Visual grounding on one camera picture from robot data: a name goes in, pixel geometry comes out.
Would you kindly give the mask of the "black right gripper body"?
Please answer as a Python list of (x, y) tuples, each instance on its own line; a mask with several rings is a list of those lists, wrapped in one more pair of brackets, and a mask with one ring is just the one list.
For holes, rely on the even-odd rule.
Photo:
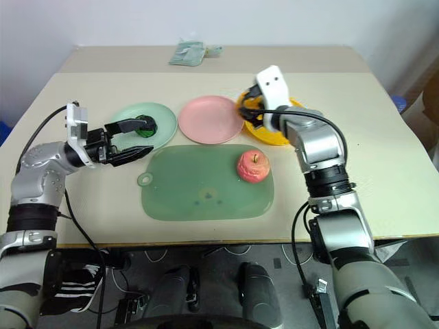
[(262, 112), (265, 109), (264, 97), (258, 84), (251, 86), (244, 95), (244, 109)]

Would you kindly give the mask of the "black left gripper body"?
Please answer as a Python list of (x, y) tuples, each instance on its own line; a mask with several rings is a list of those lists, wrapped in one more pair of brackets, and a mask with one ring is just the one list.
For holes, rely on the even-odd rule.
[(87, 133), (85, 150), (92, 162), (107, 164), (112, 149), (111, 137), (103, 128), (91, 130)]

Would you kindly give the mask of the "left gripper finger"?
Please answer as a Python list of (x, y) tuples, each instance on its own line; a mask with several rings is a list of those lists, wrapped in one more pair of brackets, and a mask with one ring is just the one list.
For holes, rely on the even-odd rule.
[(126, 134), (136, 132), (141, 137), (155, 135), (155, 120), (152, 117), (138, 117), (135, 119), (124, 119), (104, 126), (109, 135)]
[(114, 167), (119, 167), (121, 165), (134, 162), (135, 160), (139, 160), (148, 155), (153, 150), (153, 146), (130, 147), (119, 153), (112, 154), (110, 156), (110, 164)]

